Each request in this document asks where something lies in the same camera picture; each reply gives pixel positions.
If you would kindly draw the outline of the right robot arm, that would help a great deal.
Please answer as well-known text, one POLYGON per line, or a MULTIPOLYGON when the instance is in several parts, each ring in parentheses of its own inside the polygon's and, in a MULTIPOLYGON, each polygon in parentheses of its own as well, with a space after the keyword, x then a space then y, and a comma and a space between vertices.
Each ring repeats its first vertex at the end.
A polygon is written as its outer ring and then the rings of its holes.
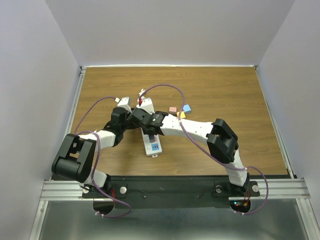
POLYGON ((223 119, 199 122, 179 119, 167 112, 156 111, 151 114, 135 108, 128 121, 140 127, 146 135, 188 138, 203 153, 225 168, 233 194, 242 195, 248 190, 250 174, 240 158, 238 136, 223 119))

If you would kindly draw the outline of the mauve brown plug adapter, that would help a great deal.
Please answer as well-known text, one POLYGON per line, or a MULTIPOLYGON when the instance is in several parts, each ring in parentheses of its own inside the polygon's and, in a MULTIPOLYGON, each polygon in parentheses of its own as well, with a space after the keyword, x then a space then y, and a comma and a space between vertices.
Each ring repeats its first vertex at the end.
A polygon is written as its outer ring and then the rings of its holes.
POLYGON ((174 107, 174 106, 170 106, 169 109, 168 109, 168 113, 171 114, 171 115, 176 116, 176 115, 177 115, 177 112, 178 112, 178 110, 177 110, 177 108, 174 107))

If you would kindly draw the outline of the dark grey plug adapter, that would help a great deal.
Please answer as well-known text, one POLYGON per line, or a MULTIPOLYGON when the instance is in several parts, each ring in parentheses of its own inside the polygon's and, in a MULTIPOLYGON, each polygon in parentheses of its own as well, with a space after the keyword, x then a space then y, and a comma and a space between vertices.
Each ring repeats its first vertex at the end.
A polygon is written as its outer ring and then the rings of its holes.
POLYGON ((149 142, 150 142, 150 143, 153 143, 153 142, 155 142, 155 140, 156 140, 156 138, 155 138, 154 135, 149 135, 148 138, 149 138, 149 142))

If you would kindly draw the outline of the white power strip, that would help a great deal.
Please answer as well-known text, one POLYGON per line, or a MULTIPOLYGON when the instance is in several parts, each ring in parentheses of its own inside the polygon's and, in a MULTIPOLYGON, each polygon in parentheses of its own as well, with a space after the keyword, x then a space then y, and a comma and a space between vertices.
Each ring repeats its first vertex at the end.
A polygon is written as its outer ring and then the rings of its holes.
MULTIPOLYGON (((137 99, 137 105, 138 105, 141 97, 145 97, 145 96, 142 96, 142 94, 145 91, 146 90, 144 88, 142 88, 140 90, 140 92, 138 94, 139 97, 137 99)), ((146 156, 147 157, 156 158, 159 154, 162 153, 162 147, 161 147, 159 136, 155 135, 155 142, 150 142, 149 141, 149 135, 144 134, 142 129, 141 129, 141 133, 142 133, 142 139, 143 139, 143 144, 144 144, 144 149, 145 149, 146 156)))

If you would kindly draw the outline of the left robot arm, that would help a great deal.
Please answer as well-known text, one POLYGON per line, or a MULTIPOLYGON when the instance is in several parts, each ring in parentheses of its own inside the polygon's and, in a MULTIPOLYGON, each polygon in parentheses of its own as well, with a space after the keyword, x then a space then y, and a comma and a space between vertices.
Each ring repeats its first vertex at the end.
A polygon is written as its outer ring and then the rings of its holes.
POLYGON ((67 134, 53 160, 51 171, 54 175, 94 185, 100 197, 111 193, 111 177, 100 171, 93 171, 93 161, 98 150, 117 146, 129 128, 131 113, 123 107, 112 110, 110 121, 98 132, 85 135, 67 134))

